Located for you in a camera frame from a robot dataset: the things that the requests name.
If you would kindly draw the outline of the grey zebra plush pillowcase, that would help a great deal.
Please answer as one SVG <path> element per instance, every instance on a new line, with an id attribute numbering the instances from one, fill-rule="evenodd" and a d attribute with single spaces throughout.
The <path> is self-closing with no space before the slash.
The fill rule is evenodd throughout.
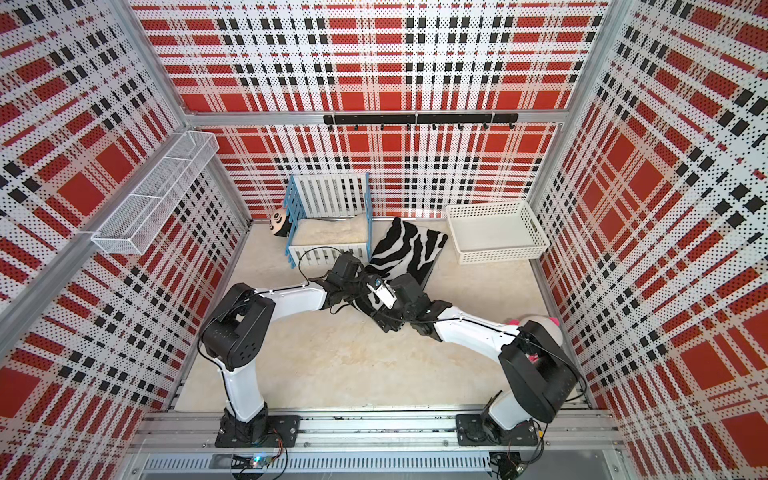
<path id="1" fill-rule="evenodd" d="M 409 274 L 424 288 L 448 239 L 444 232 L 395 217 L 375 246 L 365 271 L 387 282 Z"/>

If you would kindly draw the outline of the white plastic basket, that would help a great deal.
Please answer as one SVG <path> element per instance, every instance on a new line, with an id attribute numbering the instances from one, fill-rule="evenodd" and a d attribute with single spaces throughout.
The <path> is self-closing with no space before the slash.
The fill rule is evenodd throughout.
<path id="1" fill-rule="evenodd" d="M 462 265 L 537 260 L 551 245 L 522 200 L 448 205 L 444 217 Z"/>

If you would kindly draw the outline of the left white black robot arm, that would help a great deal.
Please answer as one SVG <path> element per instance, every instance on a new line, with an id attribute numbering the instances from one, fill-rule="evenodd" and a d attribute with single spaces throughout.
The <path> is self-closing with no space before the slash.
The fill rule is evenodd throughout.
<path id="1" fill-rule="evenodd" d="M 237 283 L 214 308 L 198 344 L 222 377 L 227 406 L 216 444 L 249 446 L 269 433 L 268 405 L 260 392 L 255 359 L 272 322 L 352 301 L 364 287 L 363 264 L 343 252 L 323 276 L 303 284 L 258 290 Z"/>

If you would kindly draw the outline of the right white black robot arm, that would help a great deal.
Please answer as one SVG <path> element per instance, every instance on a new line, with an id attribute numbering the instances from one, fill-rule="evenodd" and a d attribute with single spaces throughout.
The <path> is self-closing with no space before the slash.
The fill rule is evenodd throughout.
<path id="1" fill-rule="evenodd" d="M 485 434 L 497 442 L 521 424 L 551 423 L 580 383 L 578 369 L 562 349 L 559 324 L 550 317 L 507 324 L 486 320 L 430 299 L 409 274 L 374 280 L 368 289 L 377 298 L 375 318 L 392 329 L 408 324 L 422 336 L 462 346 L 501 367 L 508 389 L 480 414 Z"/>

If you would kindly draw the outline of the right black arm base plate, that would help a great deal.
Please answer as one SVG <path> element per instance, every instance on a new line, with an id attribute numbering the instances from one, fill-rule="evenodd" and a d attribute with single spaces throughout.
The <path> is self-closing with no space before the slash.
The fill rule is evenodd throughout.
<path id="1" fill-rule="evenodd" d="M 502 428 L 485 414 L 458 414 L 455 420 L 460 446 L 534 447 L 538 444 L 530 420 L 511 429 Z"/>

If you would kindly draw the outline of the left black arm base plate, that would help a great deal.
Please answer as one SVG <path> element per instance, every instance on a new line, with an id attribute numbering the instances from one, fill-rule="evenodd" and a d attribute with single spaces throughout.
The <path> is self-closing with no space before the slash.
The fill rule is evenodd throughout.
<path id="1" fill-rule="evenodd" d="M 225 412 L 215 440 L 216 448 L 292 448 L 296 444 L 301 417 L 257 415 L 242 422 Z"/>

